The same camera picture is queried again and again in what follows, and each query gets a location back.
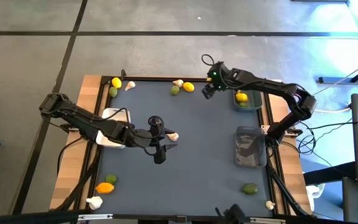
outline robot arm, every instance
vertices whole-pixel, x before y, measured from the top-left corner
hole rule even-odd
[[[61,93],[48,94],[39,110],[43,117],[62,118],[80,130],[80,134],[91,141],[96,140],[98,131],[101,131],[110,141],[123,144],[127,147],[156,147],[156,153],[151,154],[156,164],[166,160],[166,151],[176,144],[160,145],[160,140],[173,131],[163,127],[163,121],[158,116],[149,118],[150,130],[135,129],[133,124],[101,118],[80,108]]]
[[[215,91],[225,90],[258,90],[284,98],[291,110],[290,114],[279,123],[271,125],[267,131],[267,140],[276,146],[280,144],[288,128],[310,118],[316,108],[316,99],[297,84],[284,84],[258,78],[250,72],[237,68],[229,70],[223,62],[212,64],[207,76],[210,83],[202,90],[207,99],[210,99]]]

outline garlic bulb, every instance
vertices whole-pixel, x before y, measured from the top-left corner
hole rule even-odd
[[[168,138],[171,139],[172,141],[177,141],[179,138],[179,134],[178,133],[173,133],[173,134],[167,134]]]
[[[269,209],[269,210],[273,210],[274,205],[276,205],[276,204],[271,202],[271,201],[266,202],[266,208]]]
[[[127,91],[127,90],[129,90],[129,89],[131,89],[131,88],[134,88],[136,85],[135,85],[135,82],[133,82],[133,81],[130,81],[129,83],[128,83],[128,85],[125,87],[125,91]]]
[[[95,196],[95,197],[87,198],[87,199],[86,199],[86,202],[89,203],[89,207],[90,207],[92,210],[95,210],[95,209],[100,208],[100,206],[101,206],[102,203],[103,203],[103,200],[102,200],[101,197]]]
[[[172,82],[176,86],[179,86],[180,88],[183,86],[183,80],[176,80]]]

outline green lime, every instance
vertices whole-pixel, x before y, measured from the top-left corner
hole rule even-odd
[[[242,107],[242,108],[248,107],[248,105],[247,105],[246,102],[241,102],[241,103],[239,103],[239,106]]]
[[[115,182],[117,182],[117,176],[116,175],[107,175],[106,182],[110,183],[110,184],[114,184]]]
[[[118,94],[117,88],[116,88],[116,87],[110,87],[110,89],[109,89],[109,95],[114,98],[114,97],[117,96],[117,94]]]
[[[258,185],[256,184],[244,184],[242,186],[242,192],[247,195],[253,195],[258,192]]]
[[[175,95],[179,94],[179,90],[180,90],[179,86],[173,86],[171,88],[171,95],[175,96]]]

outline concrete floor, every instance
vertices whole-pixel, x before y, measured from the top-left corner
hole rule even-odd
[[[0,1],[0,30],[72,30],[80,4]],[[345,4],[289,0],[89,0],[80,30],[358,32]],[[68,37],[0,36],[0,215],[11,208],[41,121],[38,106],[53,87],[67,43]],[[200,56],[205,53],[259,77],[297,82],[311,93],[324,88],[316,77],[342,77],[358,67],[358,39],[77,37],[61,92],[76,101],[83,75],[117,75],[122,68],[128,75],[204,77],[208,67]],[[317,95],[318,108],[341,109],[350,93],[358,93],[358,86],[335,86]],[[319,126],[350,117],[315,113],[307,123]],[[333,141],[343,136],[345,141]],[[66,138],[49,128],[24,212],[48,210],[57,155]],[[351,126],[322,138],[316,152],[333,165],[353,160]],[[323,163],[313,156],[305,159]]]

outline yellow lemon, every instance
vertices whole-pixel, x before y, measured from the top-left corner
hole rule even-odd
[[[113,184],[102,182],[95,188],[95,190],[99,194],[108,194],[108,193],[112,192],[112,190],[114,190],[114,186],[113,186]]]
[[[248,96],[245,93],[237,93],[236,94],[236,100],[238,102],[247,102]]]
[[[119,78],[117,78],[117,77],[113,78],[112,85],[114,87],[116,87],[117,89],[121,88],[121,86],[122,86],[121,80]]]
[[[194,85],[191,83],[184,83],[183,84],[183,89],[189,93],[191,93],[192,91],[194,91]]]

